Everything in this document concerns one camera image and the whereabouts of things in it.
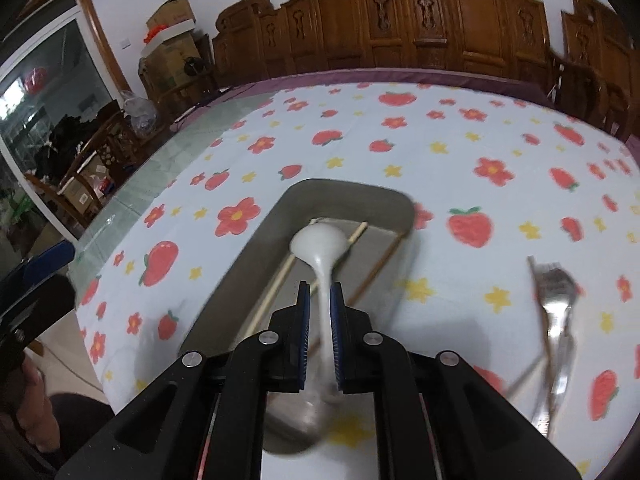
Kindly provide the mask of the person's left hand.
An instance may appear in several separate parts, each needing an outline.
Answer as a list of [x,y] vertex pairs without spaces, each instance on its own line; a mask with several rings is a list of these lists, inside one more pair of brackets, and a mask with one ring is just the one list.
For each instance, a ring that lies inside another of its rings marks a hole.
[[51,453],[60,448],[60,427],[40,371],[28,356],[24,356],[22,371],[25,376],[24,396],[16,412],[16,419],[27,441],[40,452]]

